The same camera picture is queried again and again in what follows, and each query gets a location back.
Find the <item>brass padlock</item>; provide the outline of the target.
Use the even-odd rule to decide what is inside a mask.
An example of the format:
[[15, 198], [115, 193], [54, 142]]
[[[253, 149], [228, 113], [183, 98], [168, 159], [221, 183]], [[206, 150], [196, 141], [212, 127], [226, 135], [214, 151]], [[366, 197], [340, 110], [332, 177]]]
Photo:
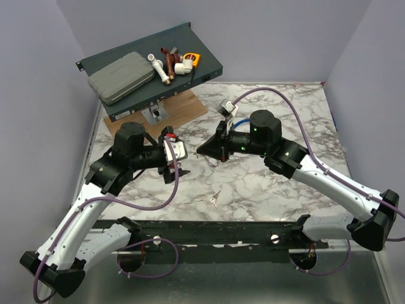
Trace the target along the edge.
[[204, 158], [205, 158], [207, 164], [208, 164], [210, 167], [217, 167], [217, 166], [220, 164], [220, 162], [219, 162], [218, 160], [209, 158], [209, 157], [207, 157], [207, 156], [205, 156]]

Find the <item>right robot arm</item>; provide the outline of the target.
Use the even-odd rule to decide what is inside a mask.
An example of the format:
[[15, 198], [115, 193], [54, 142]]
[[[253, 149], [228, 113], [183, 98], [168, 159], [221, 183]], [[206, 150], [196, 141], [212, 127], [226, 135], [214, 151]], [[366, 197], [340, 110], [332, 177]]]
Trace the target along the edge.
[[398, 194], [370, 189], [326, 166], [309, 149], [283, 138], [281, 121], [268, 110], [251, 114], [249, 132], [233, 130], [222, 120], [197, 153], [221, 162], [234, 153], [258, 155], [270, 171], [312, 187], [346, 210], [337, 216], [305, 216], [291, 232], [298, 248], [322, 239], [346, 239], [367, 250], [381, 251], [388, 240]]

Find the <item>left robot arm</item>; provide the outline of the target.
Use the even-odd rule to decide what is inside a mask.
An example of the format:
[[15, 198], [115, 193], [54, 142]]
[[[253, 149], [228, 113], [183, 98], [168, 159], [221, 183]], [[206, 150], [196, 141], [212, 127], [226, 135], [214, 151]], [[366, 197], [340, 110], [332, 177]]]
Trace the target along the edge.
[[[187, 158], [185, 143], [167, 126], [154, 140], [140, 123], [127, 122], [115, 133], [113, 145], [95, 161], [84, 184], [59, 226], [35, 251], [26, 251], [20, 264], [34, 276], [33, 294], [40, 299], [38, 284], [51, 289], [51, 295], [71, 296], [83, 282], [86, 272], [114, 251], [142, 250], [147, 242], [139, 224], [123, 217], [92, 241], [85, 241], [102, 212], [118, 203], [143, 211], [156, 211], [174, 199]], [[173, 183], [170, 197], [158, 206], [139, 206], [118, 199], [121, 190], [148, 169], [155, 168], [166, 184]]]

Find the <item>white pvc elbow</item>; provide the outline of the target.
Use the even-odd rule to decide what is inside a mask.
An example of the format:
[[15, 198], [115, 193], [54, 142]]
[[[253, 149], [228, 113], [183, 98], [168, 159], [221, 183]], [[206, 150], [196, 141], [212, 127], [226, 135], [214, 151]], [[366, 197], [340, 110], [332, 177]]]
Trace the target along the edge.
[[190, 59], [183, 59], [181, 63], [174, 65], [174, 72], [176, 75], [185, 75], [191, 73], [193, 70], [193, 61]]

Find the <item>blue cable lock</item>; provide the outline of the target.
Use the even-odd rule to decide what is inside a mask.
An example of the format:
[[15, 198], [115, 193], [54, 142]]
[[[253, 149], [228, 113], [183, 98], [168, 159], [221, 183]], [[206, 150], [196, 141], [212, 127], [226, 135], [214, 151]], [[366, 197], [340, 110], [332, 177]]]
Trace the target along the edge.
[[236, 129], [236, 128], [239, 127], [240, 125], [248, 124], [249, 122], [250, 122], [250, 120], [249, 120], [248, 118], [245, 118], [245, 119], [243, 119], [243, 120], [240, 120], [240, 121], [236, 122], [236, 123], [234, 124], [233, 128]]

